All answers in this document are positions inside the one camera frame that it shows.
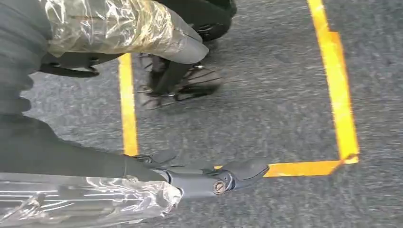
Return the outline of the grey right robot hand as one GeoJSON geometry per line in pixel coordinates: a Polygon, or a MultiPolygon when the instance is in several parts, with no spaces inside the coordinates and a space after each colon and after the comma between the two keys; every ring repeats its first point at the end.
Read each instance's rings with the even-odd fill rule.
{"type": "Polygon", "coordinates": [[[104,152],[59,138],[25,115],[43,72],[91,78],[94,65],[126,53],[150,59],[142,90],[162,105],[213,93],[200,65],[206,43],[226,34],[233,0],[3,0],[0,3],[0,225],[110,228],[170,212],[182,199],[252,185],[269,170],[260,159],[221,168],[165,167],[174,158],[104,152]]]}

